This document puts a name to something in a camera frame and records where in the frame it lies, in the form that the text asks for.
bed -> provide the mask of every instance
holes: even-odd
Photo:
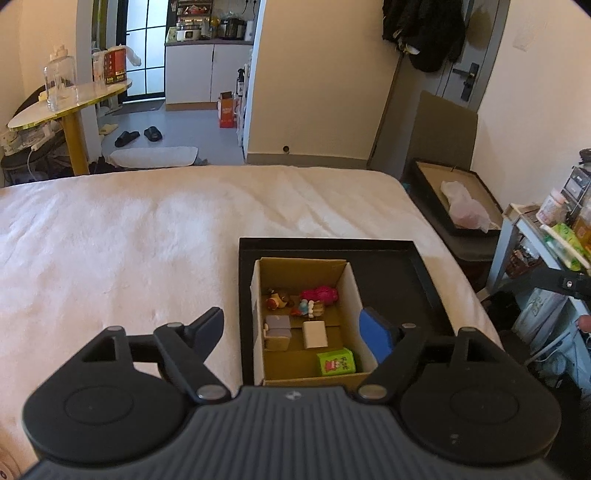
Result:
[[[226,314],[208,367],[241,384],[238,239],[413,240],[453,329],[492,323],[441,239],[392,177],[329,168],[185,167],[0,189],[0,446],[35,462],[27,396],[109,325],[129,334]]]

white towel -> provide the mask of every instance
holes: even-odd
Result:
[[[198,153],[197,147],[124,148],[115,150],[109,158],[113,165],[123,168],[188,167]]]

yellow table leg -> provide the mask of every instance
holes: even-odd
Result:
[[[70,154],[70,162],[74,175],[89,175],[88,160],[86,159],[86,152],[82,135],[80,132],[80,122],[78,121],[78,113],[70,113],[61,119],[61,126],[66,135],[66,144],[68,145],[68,152]]]

hanging clothes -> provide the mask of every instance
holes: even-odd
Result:
[[[409,53],[417,70],[437,72],[446,58],[456,62],[462,54],[462,0],[385,0],[382,10],[382,38]]]

doorway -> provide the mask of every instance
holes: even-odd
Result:
[[[168,0],[119,0],[117,44],[128,45],[141,58],[136,67],[127,60],[133,84],[120,102],[164,97],[164,42]]]
[[[509,3],[463,0],[467,30],[462,55],[455,64],[446,61],[437,73],[416,70],[408,56],[401,56],[368,169],[401,178],[422,91],[478,111],[499,50]]]

